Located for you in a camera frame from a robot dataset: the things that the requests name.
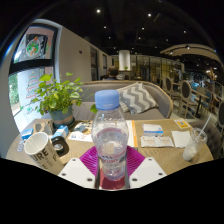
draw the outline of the straw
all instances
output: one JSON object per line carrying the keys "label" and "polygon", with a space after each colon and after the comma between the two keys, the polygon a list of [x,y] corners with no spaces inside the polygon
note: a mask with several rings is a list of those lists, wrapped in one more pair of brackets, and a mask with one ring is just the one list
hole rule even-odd
{"label": "straw", "polygon": [[195,141],[197,141],[197,140],[199,139],[201,133],[204,131],[206,125],[208,124],[208,122],[209,122],[209,120],[210,120],[210,117],[211,117],[211,114],[209,115],[208,120],[206,121],[204,127],[201,129],[201,131],[200,131],[199,135],[197,136],[197,138],[195,139]]}

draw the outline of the blue bottle cap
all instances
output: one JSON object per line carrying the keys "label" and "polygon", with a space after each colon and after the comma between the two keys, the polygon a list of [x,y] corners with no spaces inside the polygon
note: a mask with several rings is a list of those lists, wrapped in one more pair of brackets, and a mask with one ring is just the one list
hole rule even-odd
{"label": "blue bottle cap", "polygon": [[117,90],[107,89],[95,93],[95,103],[98,110],[113,110],[120,106]]}

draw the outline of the chevron pillow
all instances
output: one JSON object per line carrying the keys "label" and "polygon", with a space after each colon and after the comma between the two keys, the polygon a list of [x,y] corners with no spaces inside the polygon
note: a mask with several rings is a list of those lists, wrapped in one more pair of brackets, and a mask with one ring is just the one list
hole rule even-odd
{"label": "chevron pillow", "polygon": [[[136,82],[136,83],[131,84],[131,85],[129,85],[129,86],[125,86],[125,87],[123,87],[123,88],[117,89],[117,91],[118,91],[119,93],[121,93],[122,91],[124,91],[124,90],[126,90],[126,89],[129,89],[130,87],[133,87],[133,86],[139,86],[139,85],[142,86],[142,83],[139,84],[138,82]],[[121,98],[121,96],[119,97],[119,103],[120,103],[120,106],[121,106],[123,112],[128,112],[128,111],[129,111],[128,106],[126,105],[124,99]]]}
{"label": "chevron pillow", "polygon": [[120,92],[121,98],[128,106],[131,114],[139,114],[148,109],[158,107],[158,104],[142,86],[134,86]]}

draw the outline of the card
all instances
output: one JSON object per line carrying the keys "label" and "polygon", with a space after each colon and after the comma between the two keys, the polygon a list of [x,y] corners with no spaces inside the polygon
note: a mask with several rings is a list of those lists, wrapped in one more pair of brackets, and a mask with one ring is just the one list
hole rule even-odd
{"label": "card", "polygon": [[189,128],[190,125],[184,120],[184,119],[181,119],[181,120],[174,120],[176,122],[176,124],[181,128]]}

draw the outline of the booth seat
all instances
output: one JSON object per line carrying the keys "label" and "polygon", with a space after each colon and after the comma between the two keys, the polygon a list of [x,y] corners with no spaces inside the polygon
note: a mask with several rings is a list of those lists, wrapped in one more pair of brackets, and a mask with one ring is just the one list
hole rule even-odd
{"label": "booth seat", "polygon": [[[173,102],[170,97],[157,85],[145,82],[137,81],[138,83],[143,83],[145,89],[157,102],[158,108],[151,108],[140,114],[131,114],[130,111],[123,112],[121,111],[126,120],[158,120],[158,119],[169,119],[173,111]],[[95,103],[95,93],[100,90],[106,89],[120,89],[128,85],[132,85],[136,81],[92,81],[86,82],[82,85],[83,93],[86,91],[83,99],[83,104],[81,106],[73,105],[73,116],[76,120],[93,120],[95,114],[90,110],[91,106]]]}

